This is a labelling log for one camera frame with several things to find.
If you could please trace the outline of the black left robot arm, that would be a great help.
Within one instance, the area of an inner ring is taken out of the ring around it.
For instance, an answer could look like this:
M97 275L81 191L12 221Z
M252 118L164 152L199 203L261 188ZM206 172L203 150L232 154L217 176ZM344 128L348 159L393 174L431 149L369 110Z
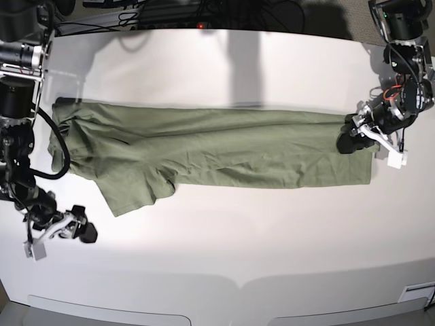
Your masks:
M383 61L395 73L395 84L353 115L336 147L351 154L381 144L389 152L404 153L404 138L393 146L395 132L404 132L418 116L434 106L434 64L424 31L432 1L369 1L372 20L385 42Z

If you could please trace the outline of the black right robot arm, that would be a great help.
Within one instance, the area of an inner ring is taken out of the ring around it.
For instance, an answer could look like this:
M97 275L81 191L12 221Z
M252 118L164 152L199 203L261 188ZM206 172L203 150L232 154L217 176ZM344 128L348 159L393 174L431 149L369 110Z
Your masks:
M1 199L24 211L27 245L37 241L33 230L47 236L78 238L94 243L97 230L85 208L57 209L55 195L36 184L36 178L57 180L69 170L71 158L60 130L39 107L44 84L44 63L55 35L55 14L70 15L74 1L1 2ZM31 168L35 136L33 124L41 117L60 144L61 168L55 174Z

